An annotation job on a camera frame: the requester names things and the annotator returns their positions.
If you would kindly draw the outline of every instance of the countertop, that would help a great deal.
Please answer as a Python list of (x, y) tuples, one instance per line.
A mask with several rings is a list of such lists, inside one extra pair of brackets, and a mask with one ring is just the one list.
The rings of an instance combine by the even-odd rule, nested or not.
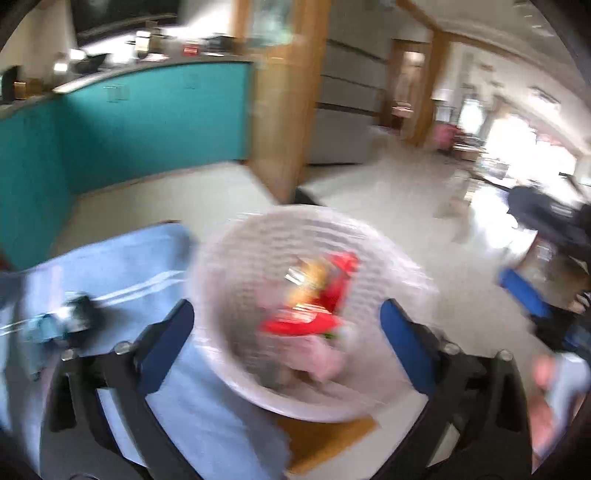
[(65, 83), (53, 89), (52, 92), (45, 93), (43, 95), (37, 95), (27, 100), (17, 100), (9, 105), (0, 105), (0, 120), (9, 118), (18, 112), (22, 108), (36, 105), (45, 100), (50, 100), (56, 97), (56, 95), (64, 95), (75, 92), (84, 87), (92, 85), (94, 83), (102, 82), (103, 80), (127, 75), (129, 73), (141, 72), (143, 70), (156, 69), (161, 67), (171, 67), (175, 65), (185, 65), (190, 63), (251, 63), (248, 57), (239, 55), (199, 55), (196, 57), (178, 57), (174, 59), (168, 59), (163, 61), (139, 61), (137, 63), (124, 65), (121, 67), (114, 67), (108, 70), (102, 70), (101, 72), (87, 75), (71, 82)]

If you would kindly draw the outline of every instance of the black monitor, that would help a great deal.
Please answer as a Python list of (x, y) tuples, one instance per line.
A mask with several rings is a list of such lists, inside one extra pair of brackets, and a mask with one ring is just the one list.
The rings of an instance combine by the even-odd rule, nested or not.
[(14, 82), (18, 80), (18, 71), (19, 67), (14, 66), (0, 72), (0, 105), (16, 100)]
[(79, 46), (145, 28), (177, 25), (180, 0), (72, 0), (72, 18)]

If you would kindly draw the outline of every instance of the teal counter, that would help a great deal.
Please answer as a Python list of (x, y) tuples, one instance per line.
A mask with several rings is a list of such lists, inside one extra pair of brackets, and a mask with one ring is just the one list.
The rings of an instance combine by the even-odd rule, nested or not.
[(48, 258), (76, 195), (248, 158), (250, 78), (245, 61), (143, 65), (4, 115), (0, 249), (31, 267)]

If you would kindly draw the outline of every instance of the metal bolt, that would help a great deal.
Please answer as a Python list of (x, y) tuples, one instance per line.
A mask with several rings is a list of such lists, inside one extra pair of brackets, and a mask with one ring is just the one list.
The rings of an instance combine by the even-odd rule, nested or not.
[(513, 360), (513, 354), (509, 350), (501, 350), (498, 355), (499, 358), (505, 362), (510, 362)]
[(67, 362), (68, 360), (74, 360), (78, 356), (75, 348), (67, 348), (61, 353), (61, 360)]
[(448, 342), (443, 346), (443, 351), (448, 355), (457, 355), (460, 353), (460, 347), (458, 347), (455, 343)]
[(113, 351), (117, 354), (117, 355), (124, 355), (125, 353), (129, 353), (131, 351), (131, 343), (128, 342), (127, 340), (123, 341), (123, 342), (119, 342), (117, 345), (115, 345), (115, 347), (113, 348)]

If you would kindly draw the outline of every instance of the bright window light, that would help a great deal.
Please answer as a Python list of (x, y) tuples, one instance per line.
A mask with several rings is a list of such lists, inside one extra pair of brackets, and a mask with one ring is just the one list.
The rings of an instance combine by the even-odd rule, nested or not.
[(80, 61), (86, 58), (84, 50), (76, 50), (75, 48), (70, 49), (70, 60)]
[(58, 61), (53, 66), (53, 71), (56, 73), (65, 73), (68, 71), (68, 64), (64, 61)]
[(513, 115), (495, 120), (486, 150), (509, 164), (507, 176), (540, 182), (557, 199), (573, 200), (572, 188), (558, 175), (573, 174), (577, 159), (563, 146), (539, 140), (525, 120)]
[(484, 121), (482, 107), (477, 100), (466, 100), (457, 125), (467, 134), (476, 135)]
[(128, 43), (132, 40), (135, 40), (133, 35), (122, 35), (87, 45), (85, 50), (88, 55), (108, 53), (108, 62), (110, 64), (126, 64), (134, 57), (135, 45)]

